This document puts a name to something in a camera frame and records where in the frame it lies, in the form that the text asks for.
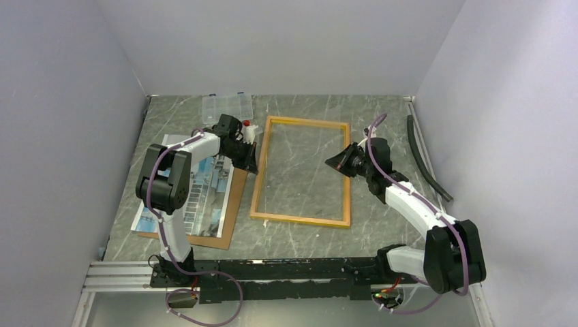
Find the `clear acrylic glazing sheet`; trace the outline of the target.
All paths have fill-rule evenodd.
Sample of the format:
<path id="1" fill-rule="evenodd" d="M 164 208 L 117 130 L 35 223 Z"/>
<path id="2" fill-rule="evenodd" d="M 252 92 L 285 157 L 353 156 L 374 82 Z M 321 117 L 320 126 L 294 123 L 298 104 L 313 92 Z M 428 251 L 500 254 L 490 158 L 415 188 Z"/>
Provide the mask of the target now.
<path id="1" fill-rule="evenodd" d="M 349 125 L 280 118 L 267 128 L 252 216 L 349 227 L 350 183 L 325 163 L 349 143 Z"/>

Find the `yellow wooden picture frame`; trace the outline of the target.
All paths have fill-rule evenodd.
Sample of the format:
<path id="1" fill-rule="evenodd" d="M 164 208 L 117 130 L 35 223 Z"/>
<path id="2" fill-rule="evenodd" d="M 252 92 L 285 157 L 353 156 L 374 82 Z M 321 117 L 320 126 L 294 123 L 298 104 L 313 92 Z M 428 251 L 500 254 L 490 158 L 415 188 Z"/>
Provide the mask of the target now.
<path id="1" fill-rule="evenodd" d="M 342 220 L 321 219 L 313 217 L 300 217 L 292 215 L 280 215 L 273 213 L 258 212 L 258 203 L 261 194 L 261 187 L 264 182 L 264 174 L 267 163 L 267 153 L 271 140 L 273 125 L 295 125 L 300 127 L 318 127 L 327 129 L 339 129 L 344 134 L 344 146 L 350 145 L 350 124 L 337 121 L 323 121 L 318 119 L 302 119 L 289 116 L 268 116 L 264 124 L 262 146 L 260 150 L 258 169 L 256 175 L 252 200 L 249 208 L 249 216 L 252 219 L 262 219 L 263 221 L 280 221 L 286 223 L 300 223 L 306 225 L 317 225 L 328 228 L 349 228 L 351 226 L 351 188 L 350 179 L 343 177 L 343 217 Z"/>

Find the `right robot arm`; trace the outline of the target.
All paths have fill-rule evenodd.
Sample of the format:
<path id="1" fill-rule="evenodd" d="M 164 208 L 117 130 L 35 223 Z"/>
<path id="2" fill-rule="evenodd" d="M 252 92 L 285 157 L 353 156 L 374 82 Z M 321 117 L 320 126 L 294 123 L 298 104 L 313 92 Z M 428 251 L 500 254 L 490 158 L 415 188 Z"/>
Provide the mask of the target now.
<path id="1" fill-rule="evenodd" d="M 394 170 L 385 139 L 353 142 L 325 163 L 346 177 L 364 178 L 369 192 L 400 213 L 425 239 L 423 250 L 402 244 L 381 248 L 374 266 L 379 280 L 390 283 L 399 275 L 410 275 L 445 294 L 486 279 L 477 226 L 443 213 Z"/>

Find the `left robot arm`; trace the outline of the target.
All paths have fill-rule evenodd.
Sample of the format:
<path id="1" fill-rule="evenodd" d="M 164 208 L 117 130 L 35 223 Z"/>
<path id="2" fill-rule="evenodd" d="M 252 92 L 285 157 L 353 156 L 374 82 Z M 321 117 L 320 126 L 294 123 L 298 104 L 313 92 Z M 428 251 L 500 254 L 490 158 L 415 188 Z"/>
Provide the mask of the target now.
<path id="1" fill-rule="evenodd" d="M 180 142 L 150 145 L 136 182 L 136 197 L 155 216 L 161 265 L 179 286 L 190 284 L 196 273 L 182 213 L 190 190 L 191 169 L 199 161 L 216 156 L 230 159 L 234 168 L 258 174 L 256 142 L 249 137 L 247 125 L 221 114 L 212 127 L 195 129 Z"/>

